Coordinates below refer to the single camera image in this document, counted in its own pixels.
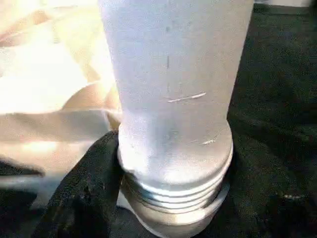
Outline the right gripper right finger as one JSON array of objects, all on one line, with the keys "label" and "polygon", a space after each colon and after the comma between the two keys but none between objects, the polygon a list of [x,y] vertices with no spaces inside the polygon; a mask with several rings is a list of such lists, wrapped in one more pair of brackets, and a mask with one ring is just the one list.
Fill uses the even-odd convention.
[{"label": "right gripper right finger", "polygon": [[317,154],[237,148],[230,191],[202,238],[314,238]]}]

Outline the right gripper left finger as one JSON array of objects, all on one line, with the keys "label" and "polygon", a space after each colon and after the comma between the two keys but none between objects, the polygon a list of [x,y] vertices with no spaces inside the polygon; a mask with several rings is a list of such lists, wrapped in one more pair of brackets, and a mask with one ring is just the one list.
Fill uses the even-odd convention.
[{"label": "right gripper left finger", "polygon": [[132,214],[117,207],[123,177],[118,132],[98,139],[61,181],[34,238],[147,238]]}]

